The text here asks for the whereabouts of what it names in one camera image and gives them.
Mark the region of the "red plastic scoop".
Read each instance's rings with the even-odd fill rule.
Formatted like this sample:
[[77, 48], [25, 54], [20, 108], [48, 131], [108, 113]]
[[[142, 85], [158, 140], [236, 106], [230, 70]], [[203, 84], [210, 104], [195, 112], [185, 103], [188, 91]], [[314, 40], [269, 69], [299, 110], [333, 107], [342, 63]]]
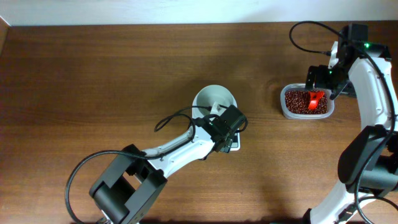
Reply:
[[310, 91], [310, 101], [308, 105], [308, 109], [315, 110], [319, 104], [319, 101], [323, 98], [325, 93], [323, 91]]

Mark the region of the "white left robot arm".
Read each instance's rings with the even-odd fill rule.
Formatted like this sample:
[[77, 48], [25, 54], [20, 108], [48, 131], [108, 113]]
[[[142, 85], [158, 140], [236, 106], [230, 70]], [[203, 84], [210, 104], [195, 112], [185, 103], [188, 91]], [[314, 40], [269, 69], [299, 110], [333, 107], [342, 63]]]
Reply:
[[228, 153], [245, 115], [234, 105], [221, 114], [190, 119], [174, 140], [144, 151], [131, 144], [115, 157], [89, 190], [104, 216], [117, 224], [139, 223], [173, 173], [211, 152]]

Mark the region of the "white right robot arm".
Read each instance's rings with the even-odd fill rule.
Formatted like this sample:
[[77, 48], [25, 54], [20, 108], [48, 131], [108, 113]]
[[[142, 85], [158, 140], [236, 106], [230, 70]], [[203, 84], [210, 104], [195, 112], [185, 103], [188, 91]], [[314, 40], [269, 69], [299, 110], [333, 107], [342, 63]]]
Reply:
[[355, 214], [366, 222], [365, 205], [397, 191], [397, 97], [391, 78], [391, 55], [386, 45], [368, 40], [368, 27], [349, 24], [337, 32], [338, 41], [326, 53], [328, 65], [311, 66], [305, 87], [355, 97], [361, 132], [342, 152], [338, 181], [328, 196], [306, 211], [303, 223], [346, 223]]

